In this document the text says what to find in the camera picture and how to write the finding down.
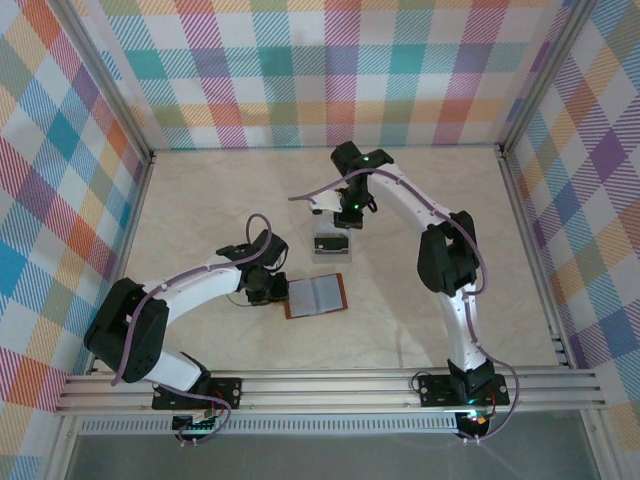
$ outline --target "colorful plaid backdrop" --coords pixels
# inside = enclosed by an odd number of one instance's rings
[[[567,21],[567,18],[571,13],[571,9],[577,1],[579,0],[563,0],[562,6],[558,10],[556,18],[553,21],[551,28],[549,28],[547,36],[545,37],[544,42],[542,42],[542,46],[540,47],[540,50],[538,51],[538,54],[531,64],[531,68],[529,69],[529,72],[527,73],[527,76],[522,83],[522,87],[518,92],[518,96],[513,102],[511,110],[509,110],[509,115],[507,115],[507,120],[504,122],[504,125],[500,130],[500,135],[498,135],[496,143],[504,143],[509,131],[513,127],[513,123],[522,113],[521,110],[523,108],[523,103],[529,93],[531,93],[531,91],[533,90],[533,87],[538,80],[540,70],[547,63],[547,60],[549,59],[549,56],[553,50],[554,44],[558,39],[558,35],[561,33],[562,28],[564,28],[565,22]]]
[[[45,0],[0,12],[0,478],[31,479],[142,162]]]
[[[581,367],[640,478],[640,0],[601,0],[516,148]]]
[[[494,143],[570,1],[75,3],[147,136],[179,149]]]

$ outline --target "wire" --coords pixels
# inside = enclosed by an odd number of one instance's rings
[[[242,305],[242,304],[240,304],[240,303],[236,303],[236,302],[234,302],[234,301],[231,299],[231,297],[230,297],[228,294],[227,294],[227,299],[228,299],[231,303],[233,303],[236,307],[252,307],[252,306],[253,306],[253,305],[249,305],[249,304]]]
[[[222,393],[220,393],[220,390],[214,390],[213,394],[216,395],[218,398],[222,398],[224,400],[224,398],[222,397]],[[220,412],[216,414],[215,406],[216,406],[215,402],[211,402],[211,408],[213,409],[214,418],[218,418],[220,415],[222,415],[222,412],[224,412],[226,409],[224,405],[221,405]]]
[[[373,197],[371,197],[371,200],[369,200],[369,203],[367,203],[367,207],[369,207],[371,213],[376,213],[378,211],[378,204]]]
[[[493,417],[496,414],[496,395],[491,389],[489,389],[489,395],[491,395],[491,401],[493,402],[493,409],[491,410],[491,416]]]
[[[420,390],[418,390],[418,389],[415,387],[415,383],[414,383],[414,382],[416,381],[416,378],[418,378],[418,376],[419,376],[421,373],[424,373],[425,375],[431,375],[429,372],[425,372],[424,370],[421,370],[421,371],[419,371],[419,372],[416,372],[416,374],[415,374],[413,377],[411,377],[411,380],[409,380],[409,387],[411,388],[411,390],[413,390],[414,392],[416,392],[416,393],[418,393],[418,394],[420,393]]]
[[[295,201],[300,201],[300,200],[306,200],[308,202],[311,202],[312,204],[315,205],[316,201],[312,198],[316,195],[318,195],[319,193],[322,193],[326,190],[330,190],[334,187],[336,187],[337,185],[340,185],[343,182],[346,182],[347,180],[357,176],[357,175],[361,175],[363,173],[367,173],[367,174],[376,174],[376,175],[382,175],[384,177],[390,178],[392,180],[394,180],[397,184],[403,186],[406,190],[409,191],[409,193],[411,193],[416,200],[418,200],[422,205],[424,205],[427,210],[429,210],[429,212],[433,215],[435,215],[436,217],[448,222],[453,228],[455,228],[462,236],[463,238],[466,240],[466,242],[469,244],[469,246],[471,247],[471,250],[473,250],[474,255],[478,258],[478,262],[480,263],[480,271],[482,272],[482,286],[480,288],[476,288],[475,290],[472,291],[466,291],[463,290],[463,294],[462,294],[462,298],[464,300],[464,305],[465,305],[465,316],[466,316],[466,320],[467,320],[467,328],[469,329],[469,334],[471,335],[471,341],[473,342],[474,346],[478,349],[478,351],[480,353],[482,353],[487,359],[491,360],[493,363],[500,365],[504,368],[506,368],[507,370],[509,370],[509,372],[511,373],[511,375],[513,375],[513,380],[515,382],[515,394],[514,394],[514,398],[513,398],[513,402],[511,403],[511,407],[509,408],[509,411],[507,412],[507,415],[505,416],[504,420],[502,421],[502,423],[500,425],[498,425],[498,427],[496,427],[493,431],[487,433],[483,439],[489,439],[493,436],[495,436],[496,434],[498,434],[500,431],[502,431],[502,429],[507,425],[507,423],[509,423],[509,421],[511,420],[511,417],[513,416],[513,413],[515,412],[516,406],[518,405],[518,401],[520,400],[520,379],[518,378],[518,374],[516,372],[516,370],[509,365],[506,362],[503,362],[502,360],[498,360],[497,358],[493,357],[492,355],[490,355],[483,347],[482,345],[480,345],[480,342],[478,340],[478,335],[476,334],[475,328],[473,327],[473,322],[471,321],[471,307],[469,305],[469,297],[470,296],[479,296],[482,293],[484,293],[488,286],[489,286],[489,272],[487,271],[487,265],[484,261],[484,258],[482,256],[482,254],[480,253],[480,250],[478,249],[478,245],[477,243],[474,241],[474,239],[471,237],[471,235],[469,234],[469,232],[467,232],[464,228],[462,228],[462,225],[460,225],[458,222],[456,222],[454,219],[452,219],[451,217],[445,215],[444,213],[442,213],[441,211],[439,211],[435,206],[433,206],[431,204],[431,202],[429,202],[429,200],[427,200],[424,195],[422,193],[420,193],[419,190],[417,190],[416,188],[413,187],[413,185],[411,185],[410,183],[408,183],[407,181],[405,181],[402,177],[395,175],[391,172],[387,172],[386,170],[380,170],[377,168],[361,168],[360,170],[355,170],[347,175],[345,175],[344,177],[329,183],[328,185],[325,185],[324,187],[321,187],[317,190],[314,190],[313,192],[307,193],[305,195],[300,195],[297,197],[290,197],[289,201],[295,202]],[[470,438],[470,439],[474,439],[476,440],[478,443],[480,443],[479,439],[471,437],[470,435],[465,434],[464,432],[460,432],[464,437]]]
[[[226,427],[227,423],[229,423],[229,419],[231,418],[231,405],[229,405],[229,403],[226,402],[225,400],[223,400],[221,398],[218,398],[218,397],[210,397],[208,395],[199,395],[197,393],[183,392],[182,390],[178,390],[177,388],[170,387],[169,385],[160,384],[160,386],[162,388],[164,388],[165,390],[170,391],[171,393],[175,393],[176,395],[182,395],[183,397],[194,398],[196,400],[208,400],[208,401],[211,401],[213,403],[217,403],[217,404],[223,406],[227,410],[227,415],[224,417],[224,421],[222,423],[220,423],[220,425],[218,425],[218,427],[215,428],[211,433],[207,433],[200,440],[197,440],[197,439],[194,438],[193,440],[191,440],[191,443],[187,443],[187,440],[182,436],[182,432],[184,432],[184,430],[187,428],[187,426],[185,425],[183,427],[180,427],[178,429],[178,440],[180,440],[182,442],[182,446],[183,447],[185,445],[192,445],[194,447],[197,447],[198,444],[203,444],[203,443],[208,442],[213,437],[215,437],[220,430],[222,430],[224,427]]]

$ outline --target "metal frame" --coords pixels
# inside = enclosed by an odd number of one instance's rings
[[[520,231],[520,238],[522,239],[522,245],[524,247],[527,260],[529,262],[529,268],[533,276],[533,281],[538,291],[538,297],[542,305],[545,317],[547,319],[547,325],[549,326],[549,332],[552,338],[560,341],[564,347],[564,353],[566,355],[567,363],[570,367],[575,368],[575,356],[571,349],[568,348],[568,339],[566,330],[562,321],[560,320],[560,312],[553,296],[553,289],[549,278],[547,277],[544,269],[544,263],[540,254],[540,249],[537,247],[535,235],[531,223],[527,219],[526,210],[524,207],[524,198],[522,193],[516,188],[517,179],[513,172],[513,168],[509,163],[508,157],[504,154],[500,147],[495,148],[496,159],[500,172],[502,173],[502,179],[504,186],[509,196],[509,203],[511,203],[511,209],[513,216],[516,220],[518,230]]]
[[[149,190],[153,166],[153,157],[150,157],[149,161],[145,163],[140,177],[140,190],[125,229],[126,233],[122,249],[118,256],[114,278],[121,278],[124,275],[127,261],[129,260],[129,255],[131,253],[131,247],[133,246],[135,232],[138,228],[140,216],[142,215],[144,200],[147,196],[147,191]],[[90,353],[85,365],[85,371],[87,374],[91,371],[95,361],[95,356]],[[79,417],[69,415],[62,415],[60,417],[55,437],[51,442],[52,446],[48,452],[46,461],[42,463],[38,472],[39,480],[58,480],[60,478],[64,478],[71,460],[75,439],[80,431],[81,425],[82,421]]]
[[[216,377],[243,379],[240,408],[234,415],[289,414],[414,414],[420,412],[467,412],[470,406],[421,407],[418,393],[409,382],[418,371],[447,374],[445,368],[373,370],[265,370],[223,371]],[[507,370],[507,386],[514,380]],[[605,406],[595,373],[563,367],[520,367],[518,411],[598,409]],[[70,377],[58,404],[62,415],[166,414],[151,409],[150,382],[111,386],[112,372]],[[498,407],[507,411],[509,407]],[[193,411],[175,411],[176,415]]]
[[[551,48],[549,58],[543,65],[529,95],[525,98],[511,130],[504,141],[504,150],[508,153],[518,144],[538,106],[547,93],[549,86],[562,67],[571,47],[578,38],[582,27],[589,19],[598,0],[575,0],[560,34]]]
[[[151,161],[153,148],[142,132],[134,115],[131,113],[127,103],[122,98],[115,80],[103,63],[98,49],[87,34],[76,10],[69,4],[68,0],[47,0],[47,3],[58,18],[65,33],[71,39],[71,43],[76,50],[78,50],[87,71],[91,74],[93,81],[98,86],[98,90],[104,95],[105,100],[113,110],[120,125],[129,137],[129,140],[133,142],[135,148],[146,161]]]
[[[136,148],[147,160],[141,189],[134,211],[127,226],[122,252],[118,259],[116,278],[124,274],[133,245],[135,231],[140,219],[144,198],[149,187],[153,170],[153,150],[137,124],[135,117],[122,98],[115,81],[102,63],[95,45],[89,39],[81,20],[69,0],[48,0],[60,23],[68,32],[83,61],[93,76],[107,102]],[[559,312],[551,286],[545,275],[540,252],[535,244],[531,226],[527,222],[523,199],[516,188],[508,153],[524,134],[536,108],[539,106],[549,85],[566,58],[582,26],[593,10],[596,0],[576,1],[562,32],[558,37],[549,60],[540,72],[537,82],[524,102],[518,117],[507,135],[504,146],[497,151],[498,163],[503,174],[505,188],[509,195],[536,289],[543,305],[551,339],[554,343],[559,366],[517,368],[522,380],[522,396],[517,412],[579,410],[598,464],[607,479],[629,478],[624,469],[615,435],[612,432],[606,411],[605,400],[595,373],[589,370],[572,370],[575,358],[568,348],[567,335],[560,321]],[[446,373],[444,369],[428,369],[429,373]],[[237,428],[231,426],[226,433],[256,425],[254,421],[265,418],[387,418],[426,422],[421,426],[410,424],[387,424],[387,429],[419,428],[420,431],[451,432],[447,419],[460,408],[421,408],[418,395],[411,390],[409,381],[416,373],[411,369],[394,370],[326,370],[326,371],[249,371],[216,372],[216,376],[239,376],[243,378],[243,400],[241,408],[234,411]],[[507,383],[513,388],[513,378],[507,371]],[[86,376],[70,377],[63,392],[58,413],[60,425],[56,442],[52,445],[51,456],[46,468],[41,470],[41,478],[63,478],[71,459],[73,446],[78,434],[92,426],[94,433],[168,433],[167,412],[151,410],[153,398],[150,383],[120,384],[111,387],[112,372],[105,371],[101,362],[91,357]],[[158,419],[142,421],[130,428],[131,419]],[[107,419],[109,428],[104,424]],[[261,433],[274,433],[278,428],[271,423],[260,424]],[[360,431],[366,430],[364,424]],[[289,428],[286,433],[295,433]]]

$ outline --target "aluminum rail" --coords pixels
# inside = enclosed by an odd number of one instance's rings
[[[463,412],[469,406],[420,406],[418,395],[409,382],[419,370],[327,370],[327,371],[225,371],[216,377],[243,379],[240,408],[242,414],[355,414]],[[447,374],[446,369],[420,370]],[[599,409],[604,397],[595,373],[561,367],[521,367],[518,411]],[[506,371],[511,392],[514,380]],[[194,414],[194,411],[157,411],[151,409],[153,388],[149,382],[110,385],[113,374],[94,373],[72,376],[60,398],[61,415],[140,415]],[[506,411],[508,407],[498,407]]]

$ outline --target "small book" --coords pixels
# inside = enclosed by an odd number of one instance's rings
[[[346,310],[347,296],[341,273],[289,282],[289,299],[284,304],[288,319]]]

